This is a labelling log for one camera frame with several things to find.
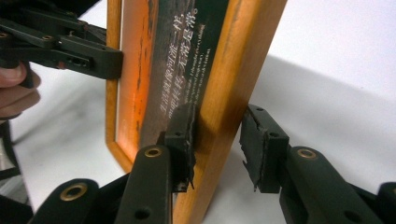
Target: wood grain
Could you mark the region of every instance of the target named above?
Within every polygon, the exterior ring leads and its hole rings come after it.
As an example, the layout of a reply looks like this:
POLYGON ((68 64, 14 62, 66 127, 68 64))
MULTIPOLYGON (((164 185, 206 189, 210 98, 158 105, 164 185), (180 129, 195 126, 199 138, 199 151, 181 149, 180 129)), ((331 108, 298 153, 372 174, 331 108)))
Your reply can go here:
MULTIPOLYGON (((120 48, 121 0, 107 0, 107 45, 120 48)), ((117 80, 106 81, 106 144, 125 172, 132 169, 132 162, 116 142, 116 120, 118 103, 117 80)))
POLYGON ((286 0, 232 0, 198 119, 194 186, 174 223, 201 223, 247 108, 286 0))

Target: brass rivet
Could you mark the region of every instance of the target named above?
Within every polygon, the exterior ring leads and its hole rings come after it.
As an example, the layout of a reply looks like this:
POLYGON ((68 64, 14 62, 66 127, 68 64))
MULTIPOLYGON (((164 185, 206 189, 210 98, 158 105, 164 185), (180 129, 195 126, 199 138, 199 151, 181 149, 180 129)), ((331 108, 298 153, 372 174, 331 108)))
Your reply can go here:
POLYGON ((45 40, 49 40, 49 39, 52 39, 52 36, 50 36, 50 35, 44 35, 44 36, 41 37, 41 38, 43 38, 43 39, 45 39, 45 40))
POLYGON ((163 153, 163 151, 160 148, 150 148, 145 151, 145 155, 147 157, 158 157, 163 153))
POLYGON ((317 153, 306 148, 298 149, 297 154, 305 159, 314 159, 317 157, 317 153))
POLYGON ((74 184, 67 189, 64 189, 61 193, 61 200, 65 202, 74 201, 77 198, 80 198, 84 195, 88 190, 88 187, 85 183, 77 183, 74 184))

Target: black clamp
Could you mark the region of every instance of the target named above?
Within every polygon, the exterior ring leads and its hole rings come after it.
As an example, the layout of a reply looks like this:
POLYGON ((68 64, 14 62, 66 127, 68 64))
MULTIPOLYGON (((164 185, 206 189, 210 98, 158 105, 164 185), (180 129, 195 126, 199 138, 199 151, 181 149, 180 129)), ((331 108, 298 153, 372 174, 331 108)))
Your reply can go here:
POLYGON ((32 1, 0 16, 0 66, 13 68, 19 61, 116 79, 122 52, 106 46, 106 29, 46 1, 32 1))
POLYGON ((395 223, 396 182, 377 195, 348 184, 317 150, 289 146, 264 109, 249 105, 240 143, 254 187, 279 193, 287 223, 395 223))

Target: orange frame border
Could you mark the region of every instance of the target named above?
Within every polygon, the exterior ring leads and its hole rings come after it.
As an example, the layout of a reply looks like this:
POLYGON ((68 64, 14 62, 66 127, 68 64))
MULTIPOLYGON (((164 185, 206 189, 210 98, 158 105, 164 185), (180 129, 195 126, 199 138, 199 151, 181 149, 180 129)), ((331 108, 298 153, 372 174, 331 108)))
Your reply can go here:
MULTIPOLYGON (((230 0, 198 118, 195 190, 177 196, 175 223, 202 222, 285 5, 230 0)), ((107 44, 119 49, 121 0, 108 0, 107 10, 107 44)), ((106 144, 129 172, 133 162, 116 142, 118 85, 106 82, 106 144)))

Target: human finger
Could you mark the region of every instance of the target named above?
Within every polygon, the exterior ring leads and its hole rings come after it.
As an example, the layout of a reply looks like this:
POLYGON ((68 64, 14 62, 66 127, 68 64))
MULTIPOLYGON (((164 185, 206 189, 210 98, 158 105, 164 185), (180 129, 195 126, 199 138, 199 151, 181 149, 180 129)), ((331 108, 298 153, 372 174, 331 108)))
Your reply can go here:
POLYGON ((0 67, 0 88, 12 87, 20 84, 26 78, 26 68, 20 63, 16 68, 0 67))
POLYGON ((40 85, 40 77, 32 72, 34 87, 32 89, 27 89, 21 86, 14 86, 9 88, 0 89, 0 108, 11 105, 24 96, 32 93, 40 85))
POLYGON ((33 91, 28 95, 22 97, 18 101, 14 102, 13 104, 0 108, 0 119, 18 115, 22 111, 37 104, 39 100, 40 94, 38 93, 38 91, 33 91))

